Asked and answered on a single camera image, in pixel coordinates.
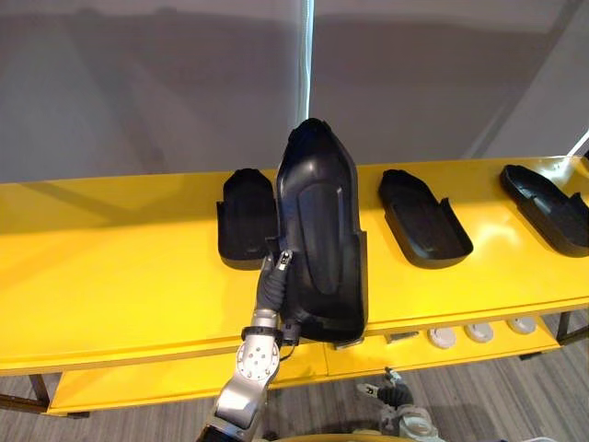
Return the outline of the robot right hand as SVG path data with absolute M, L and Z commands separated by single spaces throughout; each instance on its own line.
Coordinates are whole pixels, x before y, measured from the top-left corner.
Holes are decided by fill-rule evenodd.
M 378 399 L 394 409 L 414 403 L 410 388 L 396 370 L 386 366 L 384 379 L 387 382 L 384 386 L 378 387 L 369 383 L 359 383 L 356 388 L 362 394 Z

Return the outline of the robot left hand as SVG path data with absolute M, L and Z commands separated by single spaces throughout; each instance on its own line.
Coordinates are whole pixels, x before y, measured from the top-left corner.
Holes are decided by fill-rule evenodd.
M 257 284 L 252 326 L 275 328 L 280 323 L 292 258 L 293 253 L 290 250 L 283 250 L 278 257 L 270 253 L 264 258 Z

